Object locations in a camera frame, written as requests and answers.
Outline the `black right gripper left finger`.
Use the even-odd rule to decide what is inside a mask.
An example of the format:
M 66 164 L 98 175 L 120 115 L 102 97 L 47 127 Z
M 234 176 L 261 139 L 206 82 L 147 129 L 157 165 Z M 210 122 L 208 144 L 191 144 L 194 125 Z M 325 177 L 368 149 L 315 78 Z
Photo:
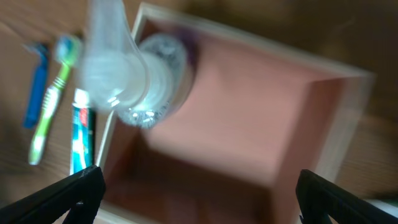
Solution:
M 106 184 L 100 167 L 92 165 L 1 209 L 1 223 L 93 223 Z

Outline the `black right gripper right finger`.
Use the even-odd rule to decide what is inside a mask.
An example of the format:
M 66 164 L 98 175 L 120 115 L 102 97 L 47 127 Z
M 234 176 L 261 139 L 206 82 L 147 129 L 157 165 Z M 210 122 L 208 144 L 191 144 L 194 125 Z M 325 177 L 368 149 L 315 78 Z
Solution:
M 363 200 L 308 169 L 300 171 L 295 193 L 302 224 L 397 224 L 397 197 Z

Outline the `blue disposable razor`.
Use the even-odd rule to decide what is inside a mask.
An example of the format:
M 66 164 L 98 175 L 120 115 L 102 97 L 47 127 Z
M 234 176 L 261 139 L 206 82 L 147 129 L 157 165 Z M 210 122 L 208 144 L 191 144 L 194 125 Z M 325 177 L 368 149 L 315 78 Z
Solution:
M 24 116 L 23 127 L 33 128 L 40 116 L 40 109 L 44 97 L 49 65 L 49 48 L 45 43 L 36 43 L 26 47 L 39 56 L 39 62 L 34 69 L 29 95 L 29 103 Z

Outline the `clear spray bottle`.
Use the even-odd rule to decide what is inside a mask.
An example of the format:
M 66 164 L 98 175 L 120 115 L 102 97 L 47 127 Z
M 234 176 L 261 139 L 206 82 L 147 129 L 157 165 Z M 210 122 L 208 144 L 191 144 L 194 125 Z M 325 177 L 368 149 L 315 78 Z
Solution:
M 96 109 L 151 129 L 183 104 L 194 76 L 180 39 L 157 33 L 136 44 L 122 1 L 91 1 L 88 28 L 79 78 Z

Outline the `green white toothbrush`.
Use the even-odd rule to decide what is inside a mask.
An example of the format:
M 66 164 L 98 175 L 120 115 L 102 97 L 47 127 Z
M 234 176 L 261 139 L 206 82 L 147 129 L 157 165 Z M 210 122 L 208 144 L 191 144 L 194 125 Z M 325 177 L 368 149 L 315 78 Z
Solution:
M 30 165 L 36 166 L 41 161 L 48 131 L 58 108 L 63 90 L 72 72 L 72 68 L 78 61 L 80 50 L 81 40 L 74 35 L 63 35 L 56 44 L 55 58 L 61 67 L 55 80 L 44 94 L 39 123 L 30 144 L 28 158 Z

